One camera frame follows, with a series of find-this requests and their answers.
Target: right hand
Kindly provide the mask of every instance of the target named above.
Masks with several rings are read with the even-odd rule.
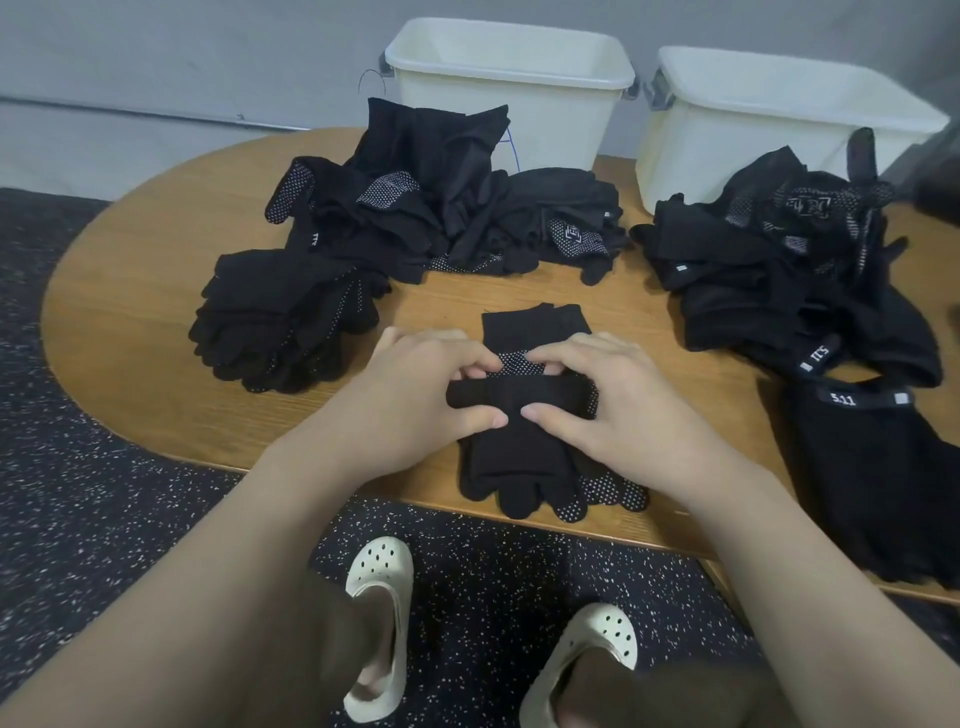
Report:
[[[600,401],[595,420],[543,403],[520,414],[634,483],[688,505],[718,480],[759,468],[717,434],[637,344],[575,333],[530,350],[527,359],[546,364],[548,374],[566,367],[589,376]]]

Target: dark speckled floor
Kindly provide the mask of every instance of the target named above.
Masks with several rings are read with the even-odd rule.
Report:
[[[0,190],[0,699],[237,479],[111,435],[46,368],[37,323],[46,280],[105,206]],[[515,724],[565,621],[597,599],[634,622],[638,669],[762,659],[696,562],[672,554],[355,499],[314,564],[343,580],[357,549],[382,534],[405,540],[418,568],[407,693],[383,725]],[[948,615],[935,617],[947,621],[926,628],[955,649]]]

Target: oval wooden table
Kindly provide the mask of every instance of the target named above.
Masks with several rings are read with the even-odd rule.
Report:
[[[351,363],[343,379],[293,397],[253,395],[239,382],[215,379],[193,354],[187,331],[219,255],[283,246],[289,223],[267,223],[263,208],[291,158],[345,161],[361,132],[276,135],[213,152],[143,183],[96,218],[60,261],[43,304],[44,348],[67,394],[146,449],[236,471],[248,469],[270,442],[321,406],[364,366],[378,331],[345,336]],[[649,221],[631,160],[599,158],[596,172],[619,188],[624,226]],[[919,406],[943,437],[960,443],[960,344],[948,322],[949,308],[960,297],[960,233],[904,206],[892,207],[890,217],[891,236],[909,234],[912,242],[894,267],[895,283],[933,325],[948,373],[939,389],[918,392]],[[642,344],[735,447],[795,487],[778,447],[782,426],[770,394],[775,384],[727,352],[685,351],[678,343],[676,302],[657,285],[637,249],[626,251],[596,286],[583,285],[579,276],[578,269],[547,263],[507,279],[431,272],[420,286],[395,283],[394,293],[378,302],[380,327],[462,328],[481,338],[484,311],[578,303],[593,330]],[[476,503],[460,496],[456,470],[457,449],[451,446],[407,473],[370,484],[368,491],[505,520],[492,498]],[[641,514],[592,506],[578,523],[564,523],[543,506],[525,523],[712,555],[696,523],[665,497],[654,496]],[[936,586],[884,588],[960,602],[960,595]]]

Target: hand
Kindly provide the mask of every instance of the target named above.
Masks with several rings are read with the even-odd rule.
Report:
[[[589,376],[600,401],[595,420],[543,403],[520,414],[633,482],[689,503],[721,475],[759,467],[717,434],[637,344],[575,333],[527,358],[546,364],[548,374],[567,367]]]
[[[499,371],[499,357],[460,330],[409,333],[389,327],[367,368],[320,410],[281,437],[274,449],[298,478],[327,471],[355,488],[419,463],[446,445],[507,423],[496,407],[452,409],[446,385]]]

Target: gray bin handle clip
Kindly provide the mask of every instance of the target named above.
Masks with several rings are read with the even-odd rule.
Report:
[[[670,90],[670,84],[663,75],[662,68],[658,68],[650,83],[644,83],[642,87],[643,95],[647,97],[647,104],[650,105],[650,111],[666,111],[677,100],[673,91]]]
[[[387,63],[387,52],[382,51],[380,53],[379,68],[377,69],[380,72],[380,76],[385,79],[392,79],[394,77],[394,67]]]
[[[620,93],[621,99],[626,99],[627,101],[635,101],[636,98],[640,95],[640,87],[643,85],[640,80],[640,75],[636,72],[636,66],[631,61],[630,65],[634,69],[634,82],[623,89]]]

